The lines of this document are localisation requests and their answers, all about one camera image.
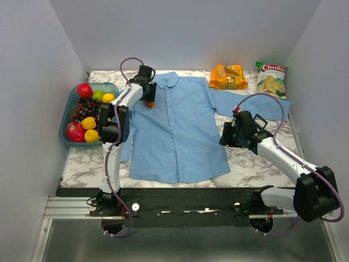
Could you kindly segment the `red orange leaf brooch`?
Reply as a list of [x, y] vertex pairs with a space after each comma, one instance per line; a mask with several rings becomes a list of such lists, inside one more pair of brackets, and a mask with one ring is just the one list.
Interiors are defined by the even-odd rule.
[[149, 109], [153, 109], [156, 107], [155, 102], [145, 102], [145, 107], [149, 108]]

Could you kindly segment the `black brooch box red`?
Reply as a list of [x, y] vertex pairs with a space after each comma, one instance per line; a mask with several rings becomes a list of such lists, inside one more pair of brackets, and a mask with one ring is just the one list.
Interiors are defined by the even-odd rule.
[[254, 123], [257, 126], [258, 130], [264, 130], [268, 125], [268, 121], [265, 120], [261, 115], [256, 114], [254, 117]]

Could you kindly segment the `light blue button shirt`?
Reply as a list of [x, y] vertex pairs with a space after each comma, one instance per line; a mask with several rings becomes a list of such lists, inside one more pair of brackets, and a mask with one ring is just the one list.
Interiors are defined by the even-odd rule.
[[204, 77], [170, 72], [155, 82], [156, 107], [134, 104], [121, 156], [131, 162], [129, 176], [136, 180], [196, 183], [224, 175], [230, 166], [215, 115], [230, 117], [240, 106], [267, 120], [286, 120], [290, 108], [283, 99], [216, 90]]

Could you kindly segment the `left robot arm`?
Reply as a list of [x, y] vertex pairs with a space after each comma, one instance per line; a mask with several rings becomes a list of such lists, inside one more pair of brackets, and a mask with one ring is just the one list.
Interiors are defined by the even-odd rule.
[[140, 65], [138, 73], [127, 80], [125, 89], [109, 103], [102, 103], [98, 133], [104, 151], [103, 179], [97, 193], [97, 207], [116, 215], [124, 206], [119, 196], [119, 171], [124, 143], [130, 134], [130, 109], [138, 101], [154, 102], [157, 84], [155, 69]]

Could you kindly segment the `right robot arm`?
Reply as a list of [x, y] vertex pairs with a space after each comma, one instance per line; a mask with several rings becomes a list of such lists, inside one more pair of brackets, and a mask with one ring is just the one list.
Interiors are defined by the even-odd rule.
[[265, 186], [254, 192], [251, 208], [258, 214], [270, 207], [292, 210], [306, 222], [323, 218], [340, 208], [335, 175], [327, 166], [317, 167], [283, 147], [276, 136], [260, 126], [248, 111], [235, 112], [226, 122], [222, 146], [246, 148], [273, 163], [295, 185], [294, 189]]

